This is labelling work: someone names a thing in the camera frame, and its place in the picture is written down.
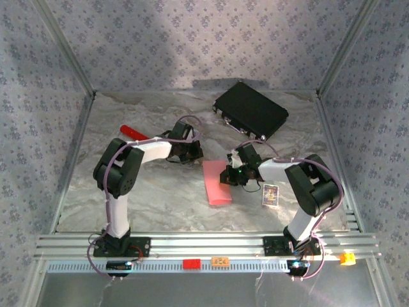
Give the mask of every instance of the patterned wallpaper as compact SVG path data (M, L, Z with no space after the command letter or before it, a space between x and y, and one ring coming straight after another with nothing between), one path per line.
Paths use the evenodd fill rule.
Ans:
M0 1L0 306L48 233L85 93L28 0Z
M315 89L362 0L47 0L98 91Z
M409 306L409 2L384 0L325 98L367 231Z

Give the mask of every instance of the red wire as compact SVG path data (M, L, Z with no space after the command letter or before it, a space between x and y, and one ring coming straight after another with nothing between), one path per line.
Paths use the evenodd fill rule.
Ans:
M131 245L130 248L135 248L135 249L137 249L137 250L139 251L138 260L143 257L143 252L142 252L142 250L141 250L138 246L136 246L136 245Z

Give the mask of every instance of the pink sponge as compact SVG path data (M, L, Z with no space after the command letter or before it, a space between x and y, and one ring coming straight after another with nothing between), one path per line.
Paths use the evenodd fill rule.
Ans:
M230 186L220 183L220 173L226 169L226 161L203 161L204 184L210 205L231 203Z

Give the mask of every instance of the red block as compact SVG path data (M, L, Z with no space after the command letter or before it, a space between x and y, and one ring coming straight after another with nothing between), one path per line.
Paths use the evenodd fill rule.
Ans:
M183 270L200 270L202 266L200 259L184 259Z
M122 133L124 133L124 135L134 139L135 141L144 141L145 139L149 139L144 134L141 134L140 132L127 125L122 125L120 130Z

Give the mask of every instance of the small card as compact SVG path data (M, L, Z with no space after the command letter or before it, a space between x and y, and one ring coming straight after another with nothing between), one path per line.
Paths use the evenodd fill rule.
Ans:
M276 208L279 206L279 187L263 184L263 206Z

